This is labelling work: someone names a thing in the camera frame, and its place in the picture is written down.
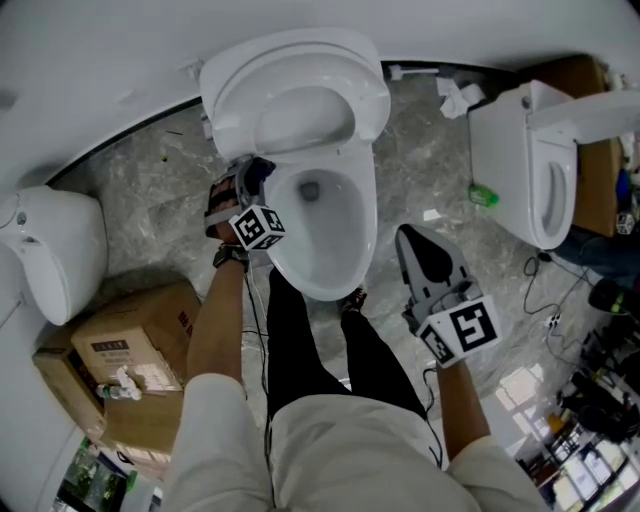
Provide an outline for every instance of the equipment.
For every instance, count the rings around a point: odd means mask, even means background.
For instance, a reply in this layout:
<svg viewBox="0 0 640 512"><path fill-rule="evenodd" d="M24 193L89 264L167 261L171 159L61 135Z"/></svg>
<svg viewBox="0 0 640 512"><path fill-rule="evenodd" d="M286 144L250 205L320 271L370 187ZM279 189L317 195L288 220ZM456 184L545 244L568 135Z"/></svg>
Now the equipment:
<svg viewBox="0 0 640 512"><path fill-rule="evenodd" d="M264 203L264 180L276 168L260 157L238 158L209 190L209 205L204 214L205 233L218 238L216 225L229 222L246 250L266 250L284 237L278 214ZM231 180L231 187L213 196L220 183ZM232 208L216 212L221 203L235 200Z"/></svg>
<svg viewBox="0 0 640 512"><path fill-rule="evenodd" d="M501 341L493 300L482 293L456 245L433 230L403 224L396 250L411 290L402 316L442 367Z"/></svg>

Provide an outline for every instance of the white wall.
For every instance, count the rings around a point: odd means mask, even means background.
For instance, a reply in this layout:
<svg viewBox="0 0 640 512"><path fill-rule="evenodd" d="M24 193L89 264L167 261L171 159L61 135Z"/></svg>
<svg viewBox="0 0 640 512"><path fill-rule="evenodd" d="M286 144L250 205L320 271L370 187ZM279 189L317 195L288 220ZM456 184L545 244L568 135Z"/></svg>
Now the white wall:
<svg viewBox="0 0 640 512"><path fill-rule="evenodd" d="M640 79L640 22L626 0L8 0L0 93L17 102L0 111L0 183L41 183L198 96L176 71L196 57L324 25L368 34L383 59L518 68L586 52Z"/></svg>
<svg viewBox="0 0 640 512"><path fill-rule="evenodd" d="M0 245L0 322L23 289L22 265ZM84 436L31 362L47 322L26 295L0 329L0 497L13 512L47 512Z"/></svg>

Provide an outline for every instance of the person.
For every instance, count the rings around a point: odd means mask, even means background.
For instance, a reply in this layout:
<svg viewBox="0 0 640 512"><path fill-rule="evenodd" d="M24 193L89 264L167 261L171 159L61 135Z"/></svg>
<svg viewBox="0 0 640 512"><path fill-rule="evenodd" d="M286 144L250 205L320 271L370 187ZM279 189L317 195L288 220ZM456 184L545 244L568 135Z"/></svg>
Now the person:
<svg viewBox="0 0 640 512"><path fill-rule="evenodd" d="M228 187L215 188L212 200ZM215 211L234 204L221 201ZM225 244L238 243L229 225L216 228ZM276 270L267 314L267 463L242 385L239 260L218 267L194 325L165 512L547 510L490 437L464 362L437 372L451 460L445 472L431 457L431 430L408 376L362 315L364 291L342 308L349 391L322 366L304 299Z"/></svg>

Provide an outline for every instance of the toilet rim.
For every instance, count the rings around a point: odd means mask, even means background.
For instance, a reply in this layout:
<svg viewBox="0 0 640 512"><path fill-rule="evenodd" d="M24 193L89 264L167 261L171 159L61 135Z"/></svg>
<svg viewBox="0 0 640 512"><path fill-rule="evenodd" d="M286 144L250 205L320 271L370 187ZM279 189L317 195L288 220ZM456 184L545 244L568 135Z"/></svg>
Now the toilet rim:
<svg viewBox="0 0 640 512"><path fill-rule="evenodd" d="M532 150L532 145L529 144L529 151ZM575 188L576 188L576 180L577 176L574 172L572 175L571 171L563 171L561 168L558 169L550 165L551 172L555 173L556 176L561 176L563 181L563 188L565 191L564 197L564 209L562 213L562 221L560 222L560 227L556 234L549 235L543 225L542 217L545 212L539 211L535 207L535 197L534 195L539 192L539 183L537 179L541 179L539 173L536 172L533 166L533 160L529 160L529 226L531 235L535 239L536 245L541 249L555 249L558 247L564 239L567 237L567 233L571 229L571 221L573 219L573 212L575 209ZM547 164L556 163L558 166L560 164L558 162L547 162Z"/></svg>
<svg viewBox="0 0 640 512"><path fill-rule="evenodd" d="M314 73L317 69L312 63L314 57L322 59L321 75ZM334 69L334 74L324 72L327 68ZM262 82L260 87L255 87L254 83L259 82ZM348 138L280 152L260 150L255 130L267 105L288 92L310 87L333 91L345 101L354 120ZM276 164L295 163L338 149L349 151L370 145L384 130L390 104L384 79L366 59L347 48L301 42L251 59L227 80L213 104L213 138L218 151L227 160L255 154ZM228 117L237 126L229 127Z"/></svg>
<svg viewBox="0 0 640 512"><path fill-rule="evenodd" d="M374 194L375 196L375 173L373 172L373 149L367 148L367 155L361 155L360 157L356 157L358 160L357 165L359 166L358 172L362 173L361 176L354 179L353 173L344 171L344 168L341 165L323 165L323 161L326 164L326 160L318 160L315 162L317 165L293 165L293 168L287 168L287 172L285 174L280 175L281 178L277 179L277 176L274 175L269 180L271 183L268 186L265 186L265 195L267 201L270 197L273 197L279 189L285 185L285 182L291 177L306 172L309 169L321 168L329 171L333 171L336 173L344 174L345 177L354 181L354 183L359 184L359 188L363 191L363 195L367 196L369 193ZM368 166L371 166L371 172L367 172ZM273 263L273 265L278 269L278 271L285 276L285 278L298 290L300 290L305 295L320 301L331 301L338 300L340 298L346 297L349 293L351 293L364 279L367 270L371 265L371 261L373 260L373 255L375 252L376 246L376 238L378 232L378 205L375 201L364 201L364 220L365 220L365 239L368 240L367 247L362 251L362 258L358 264L357 270L353 272L353 277L349 281L345 281L345 283L339 288L322 288L317 287L314 283L310 283L304 277L300 276L298 273L290 270L290 267L285 267L283 262L288 261L286 257L278 257L276 254L274 256L274 251L277 253L279 251L278 245L274 245L270 249L267 250L267 254L269 255L269 259Z"/></svg>

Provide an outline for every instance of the trash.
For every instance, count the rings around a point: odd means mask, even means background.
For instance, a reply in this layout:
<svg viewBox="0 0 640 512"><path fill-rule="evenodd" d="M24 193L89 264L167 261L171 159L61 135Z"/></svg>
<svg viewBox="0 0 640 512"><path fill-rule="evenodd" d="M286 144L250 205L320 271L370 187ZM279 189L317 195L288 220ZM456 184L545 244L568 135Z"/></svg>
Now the trash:
<svg viewBox="0 0 640 512"><path fill-rule="evenodd" d="M485 99L482 89L477 84L467 85L461 90L450 78L437 77L436 87L438 96L445 96L440 112L447 119L455 119L465 115L469 107Z"/></svg>
<svg viewBox="0 0 640 512"><path fill-rule="evenodd" d="M442 217L442 215L440 215L438 213L438 210L436 209L425 210L424 213L422 214L422 220L424 220L425 222L430 222L432 220L439 219L440 217Z"/></svg>
<svg viewBox="0 0 640 512"><path fill-rule="evenodd" d="M469 185L469 201L485 208L491 208L500 202L500 197L490 188L480 185Z"/></svg>

